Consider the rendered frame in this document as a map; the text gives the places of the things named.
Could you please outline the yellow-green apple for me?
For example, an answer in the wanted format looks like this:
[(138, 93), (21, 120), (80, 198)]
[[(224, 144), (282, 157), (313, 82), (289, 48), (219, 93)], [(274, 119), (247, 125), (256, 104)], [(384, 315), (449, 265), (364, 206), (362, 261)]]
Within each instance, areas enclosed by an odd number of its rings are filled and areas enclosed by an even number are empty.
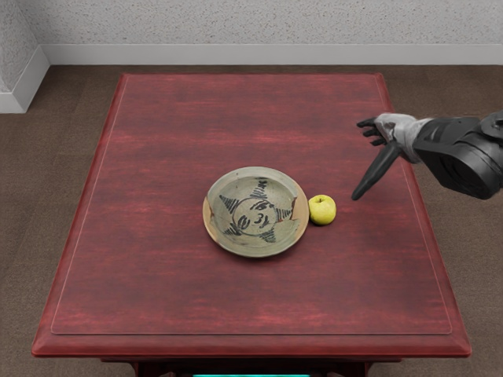
[(329, 225), (336, 217), (336, 202), (327, 195), (316, 195), (308, 200), (310, 220), (315, 225)]

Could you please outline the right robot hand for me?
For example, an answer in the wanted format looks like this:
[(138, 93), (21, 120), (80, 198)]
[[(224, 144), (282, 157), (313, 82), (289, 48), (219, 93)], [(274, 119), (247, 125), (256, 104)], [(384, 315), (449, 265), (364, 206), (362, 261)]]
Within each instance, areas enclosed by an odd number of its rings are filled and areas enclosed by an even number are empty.
[(375, 137), (370, 141), (371, 145), (383, 145), (383, 148), (351, 194), (352, 200), (358, 200), (368, 192), (387, 173), (398, 157), (412, 164), (421, 163), (413, 144), (429, 121), (431, 119), (416, 119), (411, 115), (384, 113), (357, 123), (358, 128), (365, 129), (362, 134), (364, 137)]

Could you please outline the grey-green patterned ceramic plate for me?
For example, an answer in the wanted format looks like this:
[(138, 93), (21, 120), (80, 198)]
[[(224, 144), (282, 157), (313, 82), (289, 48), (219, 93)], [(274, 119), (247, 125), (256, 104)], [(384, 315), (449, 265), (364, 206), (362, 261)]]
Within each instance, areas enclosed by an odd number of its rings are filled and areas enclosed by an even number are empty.
[(243, 167), (211, 186), (203, 219), (209, 236), (224, 250), (266, 258), (299, 241), (309, 222), (309, 207), (304, 191), (287, 174)]

